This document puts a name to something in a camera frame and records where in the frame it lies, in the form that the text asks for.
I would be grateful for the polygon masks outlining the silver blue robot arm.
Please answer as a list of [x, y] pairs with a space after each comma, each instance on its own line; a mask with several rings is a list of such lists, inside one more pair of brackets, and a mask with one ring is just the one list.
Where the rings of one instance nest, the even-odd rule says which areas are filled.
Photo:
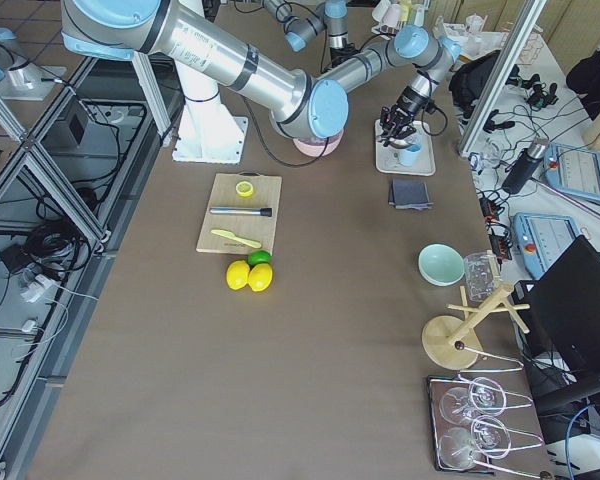
[[324, 1], [314, 10], [309, 9], [305, 18], [300, 18], [293, 12], [292, 1], [267, 0], [260, 1], [260, 5], [282, 26], [285, 39], [294, 52], [303, 50], [315, 38], [324, 35], [323, 52], [329, 47], [330, 61], [321, 65], [321, 73], [326, 73], [359, 53], [355, 44], [349, 41], [345, 1]]
[[347, 122], [348, 92], [411, 63], [417, 75], [382, 109], [377, 140], [389, 145], [408, 138], [417, 115], [432, 110], [433, 93], [461, 52], [451, 39], [407, 25], [314, 78], [280, 66], [181, 1], [64, 1], [61, 15], [68, 50], [116, 60], [162, 53], [268, 108], [274, 128], [298, 139], [335, 136]]

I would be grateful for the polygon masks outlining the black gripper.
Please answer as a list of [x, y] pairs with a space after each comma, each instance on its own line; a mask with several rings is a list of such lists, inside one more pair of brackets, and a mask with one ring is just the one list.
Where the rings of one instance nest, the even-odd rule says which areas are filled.
[[[407, 86], [402, 91], [396, 105], [383, 106], [381, 109], [379, 118], [381, 133], [378, 135], [378, 142], [382, 145], [388, 145], [395, 138], [405, 138], [416, 133], [412, 120], [424, 112], [429, 114], [433, 112], [430, 93], [420, 93], [411, 86]], [[398, 109], [408, 118], [400, 120]]]
[[335, 68], [336, 66], [342, 64], [344, 61], [349, 58], [357, 55], [359, 50], [355, 47], [354, 44], [346, 44], [342, 48], [330, 48], [330, 62], [327, 65], [327, 69], [330, 70]]

